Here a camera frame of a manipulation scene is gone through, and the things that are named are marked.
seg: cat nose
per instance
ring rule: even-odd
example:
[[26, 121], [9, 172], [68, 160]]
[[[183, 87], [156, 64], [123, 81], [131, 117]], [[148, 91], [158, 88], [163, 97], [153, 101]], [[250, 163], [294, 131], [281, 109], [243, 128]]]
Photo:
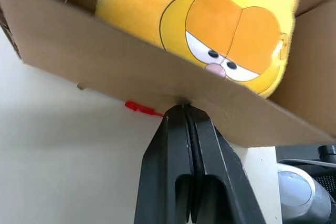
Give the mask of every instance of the cat nose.
[[225, 69], [221, 65], [209, 64], [208, 66], [205, 67], [205, 69], [221, 77], [226, 77]]

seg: red tag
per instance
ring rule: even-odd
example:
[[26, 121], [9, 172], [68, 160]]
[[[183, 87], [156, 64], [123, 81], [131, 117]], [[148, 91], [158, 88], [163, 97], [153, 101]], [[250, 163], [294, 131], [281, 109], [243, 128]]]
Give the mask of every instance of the red tag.
[[142, 106], [142, 105], [137, 104], [135, 102], [128, 101], [128, 102], [125, 103], [125, 106], [127, 108], [131, 109], [131, 110], [139, 111], [139, 112], [147, 114], [147, 115], [163, 116], [163, 114], [157, 113], [154, 109]]

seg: garfield plush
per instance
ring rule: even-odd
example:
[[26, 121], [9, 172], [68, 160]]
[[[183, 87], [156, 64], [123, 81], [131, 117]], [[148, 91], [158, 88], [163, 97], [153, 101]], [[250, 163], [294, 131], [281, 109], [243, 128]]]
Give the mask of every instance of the garfield plush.
[[298, 0], [98, 0], [96, 15], [262, 97], [288, 60]]

